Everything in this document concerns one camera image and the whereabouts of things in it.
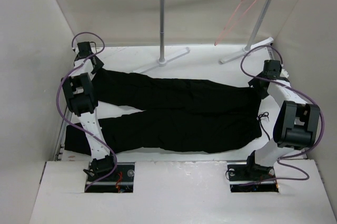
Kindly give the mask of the black trousers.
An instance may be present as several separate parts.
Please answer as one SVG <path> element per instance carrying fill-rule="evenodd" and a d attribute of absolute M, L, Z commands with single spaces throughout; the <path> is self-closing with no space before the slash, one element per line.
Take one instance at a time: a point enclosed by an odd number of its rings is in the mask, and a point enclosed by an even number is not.
<path fill-rule="evenodd" d="M 240 149 L 262 136 L 261 97 L 251 87 L 106 69 L 95 74 L 92 84 L 99 101 L 136 110 L 99 120 L 115 153 L 161 148 L 213 154 Z"/>

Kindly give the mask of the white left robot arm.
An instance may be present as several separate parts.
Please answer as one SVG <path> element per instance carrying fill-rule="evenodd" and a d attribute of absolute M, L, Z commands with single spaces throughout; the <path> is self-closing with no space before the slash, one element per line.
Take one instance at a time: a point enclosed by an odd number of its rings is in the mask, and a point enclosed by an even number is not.
<path fill-rule="evenodd" d="M 79 119 L 80 130 L 85 133 L 89 144 L 92 161 L 84 172 L 89 182 L 94 183 L 103 179 L 113 181 L 118 175 L 118 168 L 115 154 L 107 145 L 98 122 L 98 99 L 92 79 L 104 63 L 92 51 L 92 44 L 95 43 L 77 44 L 74 68 L 62 79 L 62 90 L 67 107 Z"/>

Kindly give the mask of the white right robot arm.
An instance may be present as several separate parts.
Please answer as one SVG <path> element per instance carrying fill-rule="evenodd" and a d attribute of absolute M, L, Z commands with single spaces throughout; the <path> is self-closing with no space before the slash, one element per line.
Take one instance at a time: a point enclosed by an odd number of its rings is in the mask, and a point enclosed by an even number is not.
<path fill-rule="evenodd" d="M 263 70 L 249 81 L 262 99 L 271 96 L 280 107 L 272 139 L 247 158 L 244 174 L 247 179 L 266 178 L 275 162 L 294 150 L 313 147 L 320 118 L 320 108 L 307 103 L 291 88 L 282 73 L 281 62 L 265 60 Z"/>

